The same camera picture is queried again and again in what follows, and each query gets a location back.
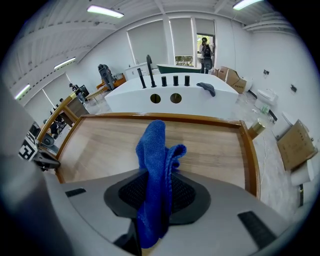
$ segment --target cardboard box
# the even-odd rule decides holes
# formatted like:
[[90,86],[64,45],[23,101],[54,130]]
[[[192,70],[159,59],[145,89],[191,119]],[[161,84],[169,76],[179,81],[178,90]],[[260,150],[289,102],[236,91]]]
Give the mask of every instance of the cardboard box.
[[239,77],[237,71],[229,68],[226,77],[226,83],[235,89],[238,94],[245,91],[247,81]]
[[219,69],[216,69],[216,68],[215,68],[215,69],[213,70],[213,72],[212,72],[212,75],[214,75],[214,76],[217,77],[217,76],[218,76],[218,72],[219,72]]
[[292,170],[317,153],[308,129],[298,120],[277,142],[284,169]]
[[245,91],[247,81],[239,77],[237,71],[222,66],[217,73],[218,78],[230,85],[238,94],[242,94]]
[[224,82],[226,81],[228,69],[228,67],[222,66],[218,71],[218,78],[220,78]]

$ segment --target electrical outlet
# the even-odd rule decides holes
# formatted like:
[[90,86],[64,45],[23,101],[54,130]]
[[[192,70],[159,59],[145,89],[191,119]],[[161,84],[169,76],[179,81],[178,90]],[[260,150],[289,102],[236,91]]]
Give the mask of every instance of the electrical outlet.
[[297,92],[297,87],[295,87],[293,84],[291,84],[291,88],[292,91],[294,91],[295,93]]

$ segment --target ceiling light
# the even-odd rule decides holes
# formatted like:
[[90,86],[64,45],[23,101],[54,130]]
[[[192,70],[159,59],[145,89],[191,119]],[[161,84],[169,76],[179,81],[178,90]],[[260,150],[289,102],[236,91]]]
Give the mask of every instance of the ceiling light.
[[104,8],[101,6],[97,6],[97,5],[90,5],[88,9],[86,9],[89,13],[96,13],[96,14],[104,14],[104,15],[108,15],[108,16],[112,16],[112,17],[116,17],[116,18],[122,18],[123,16],[125,16],[123,13],[115,11],[115,10],[111,10],[108,8]]
[[259,1],[262,1],[262,0],[242,0],[240,2],[237,2],[234,6],[233,6],[233,9],[239,11],[241,10],[242,8],[245,8],[251,4],[254,4],[256,2],[259,2]]
[[71,58],[71,59],[68,59],[68,60],[66,60],[65,62],[60,63],[59,65],[56,65],[56,66],[54,67],[54,69],[56,70],[57,68],[61,67],[62,65],[67,64],[67,63],[69,63],[69,62],[72,62],[72,61],[75,60],[75,59],[76,59],[76,57],[73,57],[73,58]]
[[24,87],[14,98],[18,99],[24,92],[30,87],[30,84],[28,84],[26,87]]

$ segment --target window blind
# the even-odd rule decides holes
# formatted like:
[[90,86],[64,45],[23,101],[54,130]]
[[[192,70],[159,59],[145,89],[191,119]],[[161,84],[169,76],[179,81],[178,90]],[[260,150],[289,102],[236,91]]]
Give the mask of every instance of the window blind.
[[193,56],[191,18],[170,19],[175,56]]
[[196,33],[204,35],[215,35],[215,24],[209,19],[195,19]]
[[128,35],[134,58],[139,63],[146,62],[147,55],[150,55],[154,67],[156,64],[168,64],[165,29],[162,20],[130,29]]

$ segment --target blue microfiber cloth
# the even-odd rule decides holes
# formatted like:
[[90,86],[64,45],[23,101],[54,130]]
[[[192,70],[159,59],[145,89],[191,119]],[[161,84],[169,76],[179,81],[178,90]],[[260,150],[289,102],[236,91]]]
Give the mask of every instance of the blue microfiber cloth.
[[137,229],[142,248],[152,247],[168,230],[172,209],[171,172],[179,167],[178,158],[187,148],[178,144],[165,147],[166,125],[151,122],[136,146],[139,168],[149,172],[145,201],[137,212]]

